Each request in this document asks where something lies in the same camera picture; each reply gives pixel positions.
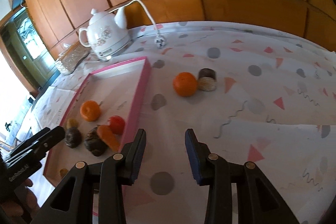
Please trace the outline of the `person's left hand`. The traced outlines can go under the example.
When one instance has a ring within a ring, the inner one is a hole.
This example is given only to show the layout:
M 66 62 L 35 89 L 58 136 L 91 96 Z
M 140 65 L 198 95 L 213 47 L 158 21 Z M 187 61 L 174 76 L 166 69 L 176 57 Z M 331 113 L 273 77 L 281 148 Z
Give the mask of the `person's left hand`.
M 1 210 L 5 214 L 4 222 L 1 223 L 27 223 L 23 216 L 29 213 L 33 219 L 40 209 L 37 197 L 31 190 L 33 182 L 30 178 L 26 179 L 23 184 L 15 189 L 15 198 L 9 197 L 1 202 Z

